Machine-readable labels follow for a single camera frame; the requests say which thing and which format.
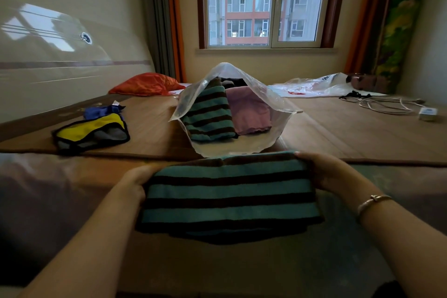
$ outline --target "yellow cloth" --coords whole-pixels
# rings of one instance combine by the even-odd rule
[[[77,142],[85,138],[90,132],[110,123],[118,123],[124,129],[124,123],[121,120],[121,117],[116,113],[112,113],[95,120],[87,121],[85,123],[79,123],[67,127],[66,129],[62,129],[57,132],[56,136],[63,139],[68,139],[72,142]]]

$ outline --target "gold bangle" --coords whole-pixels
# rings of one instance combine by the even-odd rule
[[[360,224],[360,217],[362,216],[362,213],[365,212],[365,210],[370,207],[371,205],[373,205],[374,203],[378,203],[380,201],[383,200],[393,200],[390,196],[387,195],[372,195],[371,199],[368,199],[366,202],[364,202],[363,204],[359,205],[359,208],[357,209],[357,222]]]

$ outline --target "striped towel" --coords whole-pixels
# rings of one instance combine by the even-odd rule
[[[211,244],[305,232],[323,221],[306,165],[291,152],[169,166],[144,185],[136,230]]]
[[[237,137],[227,94],[219,78],[209,82],[181,120],[191,140],[210,142]]]

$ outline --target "orange cushion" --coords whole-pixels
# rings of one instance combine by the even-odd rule
[[[170,95],[169,91],[183,90],[174,78],[158,73],[143,73],[136,75],[125,82],[115,86],[109,93],[122,95]]]

